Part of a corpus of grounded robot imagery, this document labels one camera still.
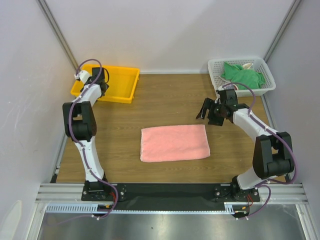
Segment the yellow plastic tray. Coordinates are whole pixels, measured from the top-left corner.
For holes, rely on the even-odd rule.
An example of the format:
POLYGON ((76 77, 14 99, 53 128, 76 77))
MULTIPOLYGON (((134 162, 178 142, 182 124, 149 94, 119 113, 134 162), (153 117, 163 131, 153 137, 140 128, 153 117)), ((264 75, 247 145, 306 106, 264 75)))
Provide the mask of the yellow plastic tray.
POLYGON ((135 89, 139 80, 140 70, 133 67, 103 65, 109 72, 104 72, 105 82, 109 85, 104 96, 98 99, 100 102, 113 102, 131 104, 135 89))

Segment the green towel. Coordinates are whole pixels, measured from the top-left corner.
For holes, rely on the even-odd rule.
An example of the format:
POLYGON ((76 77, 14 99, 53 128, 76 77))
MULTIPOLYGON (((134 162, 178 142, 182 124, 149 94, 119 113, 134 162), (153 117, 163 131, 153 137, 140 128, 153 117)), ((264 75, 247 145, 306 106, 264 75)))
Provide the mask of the green towel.
POLYGON ((246 90, 247 88, 243 85, 252 90, 261 89, 266 83, 264 75, 254 70, 252 62, 243 65, 224 62, 223 67, 224 71, 220 76, 237 85, 238 90, 246 90))

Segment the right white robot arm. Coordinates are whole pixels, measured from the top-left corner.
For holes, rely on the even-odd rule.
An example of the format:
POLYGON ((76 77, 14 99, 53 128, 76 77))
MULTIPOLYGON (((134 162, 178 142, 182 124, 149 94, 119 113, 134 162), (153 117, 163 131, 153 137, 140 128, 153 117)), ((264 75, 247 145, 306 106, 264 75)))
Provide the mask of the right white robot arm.
POLYGON ((217 99, 204 100, 196 117, 208 119, 208 124, 214 126, 222 126, 225 120, 229 120, 254 142, 252 167, 233 177, 230 184, 229 196, 242 201, 254 188, 294 172, 292 139, 289 133, 278 132, 258 119, 250 106, 239 103, 235 90, 219 90, 217 93, 217 99))

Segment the aluminium frame rail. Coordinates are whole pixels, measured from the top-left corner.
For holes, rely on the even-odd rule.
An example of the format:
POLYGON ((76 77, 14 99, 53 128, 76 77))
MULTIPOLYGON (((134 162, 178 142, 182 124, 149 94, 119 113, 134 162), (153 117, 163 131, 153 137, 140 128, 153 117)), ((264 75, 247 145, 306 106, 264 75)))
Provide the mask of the aluminium frame rail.
MULTIPOLYGON (((309 203, 302 184, 269 184, 267 187, 241 191, 231 196, 230 184, 214 183, 118 183, 115 184, 121 202, 136 198, 147 200, 204 199, 218 203, 246 203, 252 200, 262 204, 306 205, 309 203)), ((35 198, 36 203, 80 203, 83 183, 42 183, 35 198)))

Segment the white plastic basket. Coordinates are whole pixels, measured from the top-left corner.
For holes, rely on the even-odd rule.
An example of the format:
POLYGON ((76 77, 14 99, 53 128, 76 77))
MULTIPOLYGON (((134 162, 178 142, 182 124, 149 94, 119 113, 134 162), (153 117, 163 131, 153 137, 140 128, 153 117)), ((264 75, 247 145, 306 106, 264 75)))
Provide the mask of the white plastic basket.
POLYGON ((215 90, 232 88, 238 97, 261 96, 276 88, 266 62, 259 57, 211 59, 207 63, 215 90))

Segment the patterned white cloth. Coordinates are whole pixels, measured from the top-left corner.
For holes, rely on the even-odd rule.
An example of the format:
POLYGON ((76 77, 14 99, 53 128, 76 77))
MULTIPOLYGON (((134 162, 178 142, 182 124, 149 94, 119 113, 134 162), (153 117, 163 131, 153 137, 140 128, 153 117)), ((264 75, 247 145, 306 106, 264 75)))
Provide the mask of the patterned white cloth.
POLYGON ((226 90, 226 89, 233 89, 237 91, 239 88, 236 84, 231 83, 230 80, 226 80, 222 76, 219 76, 219 78, 223 81, 223 84, 218 88, 219 90, 226 90))

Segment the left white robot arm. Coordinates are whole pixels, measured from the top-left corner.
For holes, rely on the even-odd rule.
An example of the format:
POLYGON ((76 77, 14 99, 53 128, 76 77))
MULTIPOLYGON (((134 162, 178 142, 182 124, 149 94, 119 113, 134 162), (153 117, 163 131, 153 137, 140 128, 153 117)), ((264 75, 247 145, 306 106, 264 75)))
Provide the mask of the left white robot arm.
POLYGON ((97 123, 93 112, 93 105, 109 87, 105 82, 108 76, 103 67, 93 67, 91 73, 79 71, 75 79, 84 86, 75 100, 62 105, 65 134, 77 147, 85 170, 82 201, 103 201, 111 192, 96 149, 97 123))

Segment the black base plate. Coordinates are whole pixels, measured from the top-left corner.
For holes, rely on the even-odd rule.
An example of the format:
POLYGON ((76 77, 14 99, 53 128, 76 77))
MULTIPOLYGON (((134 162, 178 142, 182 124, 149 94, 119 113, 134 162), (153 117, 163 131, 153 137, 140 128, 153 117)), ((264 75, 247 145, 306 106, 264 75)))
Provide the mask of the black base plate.
POLYGON ((241 190, 233 183, 117 183, 111 188, 86 181, 81 200, 117 200, 116 210, 124 211, 198 212, 222 211, 226 202, 259 202, 260 196, 254 188, 241 190))

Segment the pink towel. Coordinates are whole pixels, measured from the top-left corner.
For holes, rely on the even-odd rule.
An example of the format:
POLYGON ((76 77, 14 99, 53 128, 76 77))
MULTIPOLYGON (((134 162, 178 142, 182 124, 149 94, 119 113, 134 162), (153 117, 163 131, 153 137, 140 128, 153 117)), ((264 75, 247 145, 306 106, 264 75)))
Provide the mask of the pink towel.
POLYGON ((201 160, 211 155, 203 124, 171 125, 141 130, 143 163, 201 160))

